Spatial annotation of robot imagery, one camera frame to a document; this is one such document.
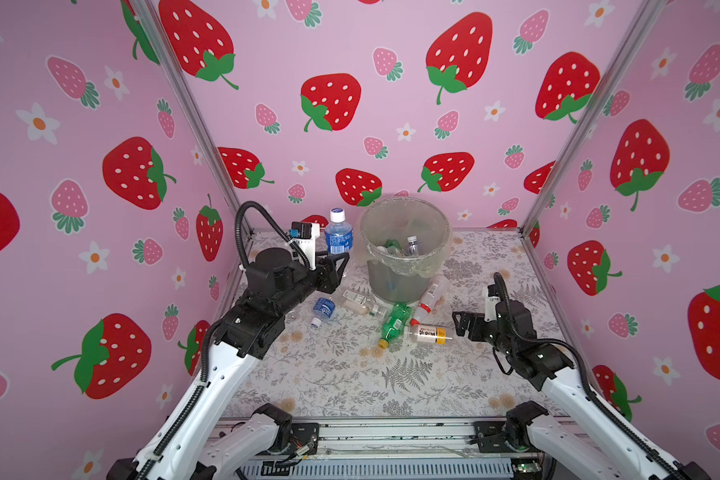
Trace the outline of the clear bottle blue label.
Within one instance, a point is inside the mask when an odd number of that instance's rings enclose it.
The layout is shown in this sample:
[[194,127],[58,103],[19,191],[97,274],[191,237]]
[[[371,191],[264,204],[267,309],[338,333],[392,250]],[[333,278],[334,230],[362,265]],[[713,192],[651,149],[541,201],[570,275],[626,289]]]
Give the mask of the clear bottle blue label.
[[328,251],[337,255],[348,253],[353,247],[353,228],[346,219],[342,208],[333,208],[329,214],[329,223],[325,227],[325,240]]

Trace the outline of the green bottle yellow cap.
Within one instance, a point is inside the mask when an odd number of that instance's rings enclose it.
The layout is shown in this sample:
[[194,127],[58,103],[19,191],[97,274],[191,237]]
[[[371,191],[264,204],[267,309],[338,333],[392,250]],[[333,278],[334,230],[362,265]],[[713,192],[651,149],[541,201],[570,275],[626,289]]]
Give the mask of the green bottle yellow cap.
[[387,240],[385,242],[385,248],[388,254],[396,256],[396,257],[405,257],[405,251],[404,248],[401,246],[401,244],[394,239]]

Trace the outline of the bottle yellow white label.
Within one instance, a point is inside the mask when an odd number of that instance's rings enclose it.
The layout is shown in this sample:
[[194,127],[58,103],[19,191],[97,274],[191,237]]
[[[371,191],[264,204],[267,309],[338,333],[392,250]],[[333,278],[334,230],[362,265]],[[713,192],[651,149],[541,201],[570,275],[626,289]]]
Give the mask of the bottle yellow white label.
[[412,341],[431,345],[446,345],[455,335],[450,328],[424,324],[409,326],[406,332]]

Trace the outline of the white bottle red cap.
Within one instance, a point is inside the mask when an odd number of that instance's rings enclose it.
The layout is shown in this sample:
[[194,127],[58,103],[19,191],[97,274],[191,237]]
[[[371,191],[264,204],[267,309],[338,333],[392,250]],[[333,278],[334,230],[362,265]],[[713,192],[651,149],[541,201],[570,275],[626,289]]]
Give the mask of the white bottle red cap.
[[420,298],[415,308],[410,325],[416,326],[425,323],[434,310],[437,302],[442,298],[448,286],[448,281],[443,275],[435,276],[427,290]]

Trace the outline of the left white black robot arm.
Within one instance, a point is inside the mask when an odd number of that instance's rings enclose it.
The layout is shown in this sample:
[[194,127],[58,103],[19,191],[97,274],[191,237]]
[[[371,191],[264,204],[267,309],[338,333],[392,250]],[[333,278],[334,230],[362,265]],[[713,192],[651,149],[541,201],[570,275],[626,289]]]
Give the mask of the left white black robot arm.
[[225,408],[285,329],[287,314],[314,292],[333,293],[349,254],[318,252],[313,266],[283,248],[261,251],[245,267],[247,288],[212,324],[192,386],[135,457],[117,460],[110,479],[227,479],[256,454],[286,448],[292,417],[267,403],[218,441]]

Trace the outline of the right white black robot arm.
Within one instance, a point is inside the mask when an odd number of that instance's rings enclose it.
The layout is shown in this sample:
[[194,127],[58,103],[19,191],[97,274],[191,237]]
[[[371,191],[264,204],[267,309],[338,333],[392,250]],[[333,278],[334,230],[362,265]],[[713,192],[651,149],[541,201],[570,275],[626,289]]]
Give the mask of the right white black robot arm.
[[505,357],[506,371],[553,400],[588,437],[568,433],[547,408],[527,401],[507,412],[501,432],[478,439],[478,445],[536,449],[581,479],[708,478],[698,464],[683,464],[650,441],[594,391],[578,352],[561,340],[539,337],[521,302],[503,300],[491,316],[455,311],[452,319],[458,336],[488,343],[495,356]]

